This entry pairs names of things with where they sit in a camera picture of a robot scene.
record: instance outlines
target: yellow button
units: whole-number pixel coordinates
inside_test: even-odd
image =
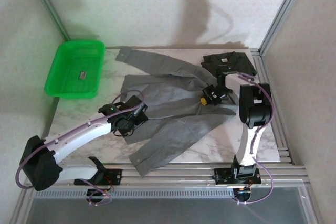
[[[202,105],[207,105],[206,99],[204,97],[201,98],[201,104]]]

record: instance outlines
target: white wall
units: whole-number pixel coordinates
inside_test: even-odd
[[[40,0],[0,0],[0,31],[0,223],[9,223],[23,149],[50,113],[43,87],[62,40]]]
[[[336,223],[336,0],[296,0],[266,52],[290,147]]]
[[[72,38],[107,46],[258,48],[282,0],[52,2]]]

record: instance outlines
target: green plastic tray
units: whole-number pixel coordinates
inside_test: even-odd
[[[64,99],[95,97],[104,53],[104,43],[95,40],[72,40],[60,45],[46,81],[46,93]]]

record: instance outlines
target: white marble tabletop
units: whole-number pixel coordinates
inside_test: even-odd
[[[245,52],[252,60],[249,49],[146,49],[144,51],[169,55],[199,66],[203,60],[202,56],[222,52]],[[50,135],[75,126],[96,113],[102,105],[110,103],[120,93],[126,74],[146,74],[126,63],[115,61],[118,52],[119,49],[106,50],[100,87],[98,95],[94,99],[59,100]],[[213,129],[171,163],[231,163],[239,148],[242,129],[243,125],[240,122],[239,115],[236,115],[231,120]],[[147,140],[127,145],[123,138],[115,137],[111,133],[82,146],[66,159],[96,156],[102,163],[130,163],[128,156],[146,142]],[[257,159],[261,162],[280,161],[270,125],[261,137]]]

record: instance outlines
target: green basket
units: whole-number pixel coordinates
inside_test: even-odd
[[[105,45],[95,40],[73,40],[56,52],[45,85],[52,97],[88,99],[97,95]]]

